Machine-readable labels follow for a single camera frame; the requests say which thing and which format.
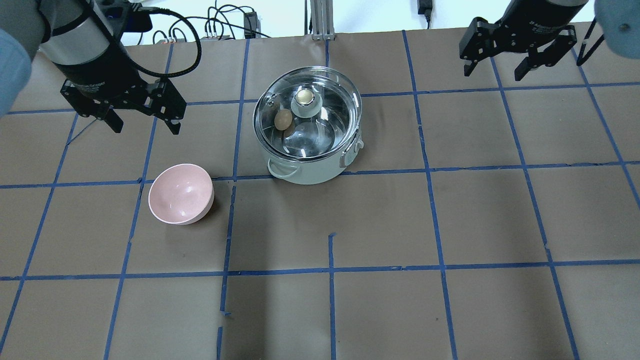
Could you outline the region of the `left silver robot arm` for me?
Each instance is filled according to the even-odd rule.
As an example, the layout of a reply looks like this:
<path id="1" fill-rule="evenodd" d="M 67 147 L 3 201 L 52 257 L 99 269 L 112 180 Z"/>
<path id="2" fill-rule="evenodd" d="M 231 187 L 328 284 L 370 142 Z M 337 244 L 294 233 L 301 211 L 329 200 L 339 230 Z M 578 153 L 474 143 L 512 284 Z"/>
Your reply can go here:
<path id="1" fill-rule="evenodd" d="M 32 75 L 38 52 L 64 75 L 62 97 L 78 116 L 93 117 L 115 133 L 124 123 L 117 110 L 134 110 L 163 120 L 178 135 L 186 101 L 172 79 L 194 71 L 201 61 L 196 45 L 192 66 L 172 73 L 144 68 L 121 43 L 130 19 L 151 29 L 152 15 L 182 19 L 172 10 L 128 0 L 3 0 L 1 2 L 1 114 L 6 116 Z"/>

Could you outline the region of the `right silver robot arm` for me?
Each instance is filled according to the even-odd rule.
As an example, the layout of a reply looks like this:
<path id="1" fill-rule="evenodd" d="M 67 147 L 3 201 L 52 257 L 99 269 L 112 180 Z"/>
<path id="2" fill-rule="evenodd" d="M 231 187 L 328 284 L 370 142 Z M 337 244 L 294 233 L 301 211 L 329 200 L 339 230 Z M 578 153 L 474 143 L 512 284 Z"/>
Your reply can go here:
<path id="1" fill-rule="evenodd" d="M 585 0 L 512 0 L 494 23 L 473 18 L 459 42 L 464 75 L 501 53 L 525 55 L 514 69 L 516 81 L 534 69 L 555 66 L 578 43 L 572 21 L 585 6 Z M 639 14 L 637 0 L 595 1 L 576 64 L 582 66 L 603 43 L 620 57 L 638 59 Z"/>

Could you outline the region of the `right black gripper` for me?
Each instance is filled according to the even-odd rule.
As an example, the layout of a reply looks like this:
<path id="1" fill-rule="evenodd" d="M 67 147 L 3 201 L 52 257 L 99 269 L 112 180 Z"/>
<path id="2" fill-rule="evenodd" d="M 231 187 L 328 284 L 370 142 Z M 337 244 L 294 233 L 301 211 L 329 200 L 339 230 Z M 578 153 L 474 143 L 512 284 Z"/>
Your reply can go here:
<path id="1" fill-rule="evenodd" d="M 576 45 L 576 30 L 570 23 L 586 4 L 586 0 L 512 0 L 496 22 L 473 18 L 459 42 L 464 76 L 469 77 L 478 62 L 501 53 L 528 54 L 514 69 L 516 82 L 537 66 L 554 66 Z"/>

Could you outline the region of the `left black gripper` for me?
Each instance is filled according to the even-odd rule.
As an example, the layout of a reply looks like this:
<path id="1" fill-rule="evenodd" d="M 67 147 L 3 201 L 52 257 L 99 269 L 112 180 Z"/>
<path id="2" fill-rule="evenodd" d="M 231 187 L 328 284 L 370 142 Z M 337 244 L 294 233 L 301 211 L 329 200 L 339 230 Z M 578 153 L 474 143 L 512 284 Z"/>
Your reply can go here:
<path id="1" fill-rule="evenodd" d="M 172 135 L 179 135 L 186 101 L 169 76 L 146 82 L 120 45 L 82 64 L 61 64 L 65 76 L 61 95 L 82 117 L 96 117 L 114 133 L 124 122 L 115 110 L 135 110 L 162 119 Z"/>

